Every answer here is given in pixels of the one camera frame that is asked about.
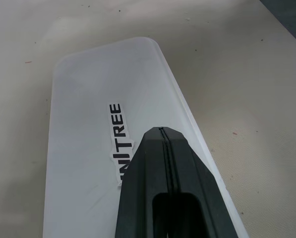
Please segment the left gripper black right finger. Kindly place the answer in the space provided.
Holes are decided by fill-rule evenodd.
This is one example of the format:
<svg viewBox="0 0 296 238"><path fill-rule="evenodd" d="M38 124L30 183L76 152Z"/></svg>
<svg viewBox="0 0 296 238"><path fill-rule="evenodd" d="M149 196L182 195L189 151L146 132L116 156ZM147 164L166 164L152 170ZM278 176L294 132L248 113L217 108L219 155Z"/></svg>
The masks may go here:
<svg viewBox="0 0 296 238"><path fill-rule="evenodd" d="M182 133L163 127L171 176L168 238L238 238L212 173Z"/></svg>

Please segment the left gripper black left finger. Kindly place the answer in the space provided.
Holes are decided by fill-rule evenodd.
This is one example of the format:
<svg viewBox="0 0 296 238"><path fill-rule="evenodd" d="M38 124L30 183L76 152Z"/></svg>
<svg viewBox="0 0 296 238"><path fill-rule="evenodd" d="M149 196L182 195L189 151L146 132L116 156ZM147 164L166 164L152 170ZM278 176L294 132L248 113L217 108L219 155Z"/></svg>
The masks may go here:
<svg viewBox="0 0 296 238"><path fill-rule="evenodd" d="M154 127L123 176L115 238L168 238L170 187L166 139Z"/></svg>

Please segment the white plastic pencil case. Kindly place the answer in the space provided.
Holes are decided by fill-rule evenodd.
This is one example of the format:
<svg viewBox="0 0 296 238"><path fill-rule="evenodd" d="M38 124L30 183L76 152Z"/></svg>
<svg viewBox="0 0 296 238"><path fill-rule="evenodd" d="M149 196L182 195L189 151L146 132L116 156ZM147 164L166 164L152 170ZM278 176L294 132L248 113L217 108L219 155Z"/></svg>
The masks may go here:
<svg viewBox="0 0 296 238"><path fill-rule="evenodd" d="M123 176L154 127L183 134L214 176L238 238L249 238L160 47L145 37L56 65L43 238L115 238Z"/></svg>

